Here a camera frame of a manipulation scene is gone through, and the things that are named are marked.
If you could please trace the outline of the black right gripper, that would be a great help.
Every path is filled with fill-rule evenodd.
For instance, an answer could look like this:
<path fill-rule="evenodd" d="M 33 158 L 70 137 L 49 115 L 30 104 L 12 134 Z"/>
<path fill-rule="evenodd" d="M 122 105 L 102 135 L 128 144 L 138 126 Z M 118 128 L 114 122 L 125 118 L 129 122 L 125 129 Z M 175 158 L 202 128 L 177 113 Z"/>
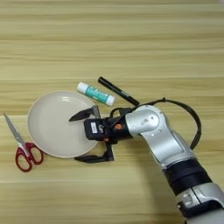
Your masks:
<path fill-rule="evenodd" d="M 96 141 L 105 143 L 106 150 L 102 156 L 87 155 L 76 157 L 75 160 L 86 164 L 114 161 L 112 145 L 121 140 L 131 138 L 125 115 L 130 112 L 130 108 L 115 108 L 109 117 L 96 118 L 92 120 L 92 137 Z M 79 121 L 89 118 L 93 114 L 92 108 L 84 109 L 73 115 L 69 121 Z"/>

